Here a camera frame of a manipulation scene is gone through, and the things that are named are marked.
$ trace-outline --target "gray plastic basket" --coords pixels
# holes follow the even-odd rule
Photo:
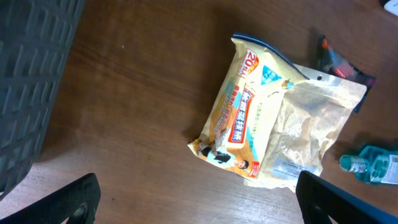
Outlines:
[[[0,200],[38,158],[84,0],[0,0]]]

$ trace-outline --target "wood grain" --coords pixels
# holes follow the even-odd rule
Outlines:
[[[377,77],[323,160],[322,177],[398,216],[398,188],[357,181],[338,157],[398,134],[398,17],[374,0],[88,0],[40,161],[0,203],[10,215],[86,173],[96,223],[303,223],[295,194],[254,189],[186,146],[209,115],[234,55],[233,32],[312,66],[317,33]]]

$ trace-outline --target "printed cartoon character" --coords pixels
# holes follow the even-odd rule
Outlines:
[[[285,81],[282,83],[282,89],[284,89],[284,90],[288,90],[288,89],[290,89],[292,86],[294,86],[294,83],[292,83],[292,82],[290,81],[290,79],[285,80]]]
[[[217,164],[218,166],[226,169],[230,167],[238,167],[240,169],[247,169],[249,162],[247,160],[237,161],[234,154],[229,153],[226,147],[219,147],[217,150],[199,140],[198,149],[203,156],[207,158],[207,161]]]

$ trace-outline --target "green plastic bottle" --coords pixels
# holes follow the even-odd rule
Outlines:
[[[358,156],[343,155],[340,167],[368,184],[398,185],[398,152],[366,146]]]

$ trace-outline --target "yellow snack bag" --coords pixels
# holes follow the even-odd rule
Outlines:
[[[264,41],[234,34],[236,53],[198,139],[188,147],[212,163],[256,178],[284,93],[307,78]]]

